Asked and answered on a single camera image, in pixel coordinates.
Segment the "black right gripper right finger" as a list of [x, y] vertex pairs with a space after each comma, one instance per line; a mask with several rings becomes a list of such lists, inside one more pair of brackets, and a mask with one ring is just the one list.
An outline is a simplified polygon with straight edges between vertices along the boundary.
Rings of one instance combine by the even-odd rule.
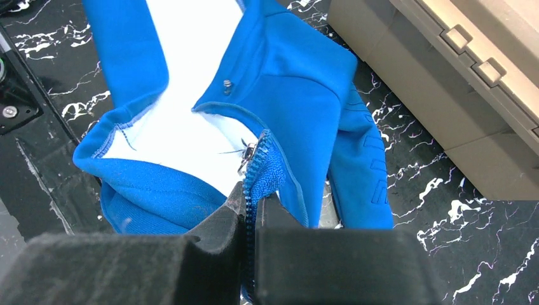
[[257, 205], [256, 304], [440, 304], [428, 256], [402, 231], [308, 229], [277, 195]]

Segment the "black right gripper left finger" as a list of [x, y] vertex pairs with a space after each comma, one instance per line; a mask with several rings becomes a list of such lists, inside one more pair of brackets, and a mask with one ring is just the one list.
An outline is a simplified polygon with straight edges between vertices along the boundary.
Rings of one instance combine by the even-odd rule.
[[245, 199], [183, 235], [43, 234], [1, 281], [2, 304], [238, 304]]

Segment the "blue zip jacket white lining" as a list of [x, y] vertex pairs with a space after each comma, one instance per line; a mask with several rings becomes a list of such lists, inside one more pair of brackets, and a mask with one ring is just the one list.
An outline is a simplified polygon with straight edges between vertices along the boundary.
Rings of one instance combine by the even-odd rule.
[[238, 181], [242, 293], [254, 299], [257, 202], [305, 227], [328, 182], [342, 225], [391, 229], [385, 147], [353, 83], [357, 58], [276, 1], [84, 1], [114, 107], [77, 146], [117, 233], [184, 234]]

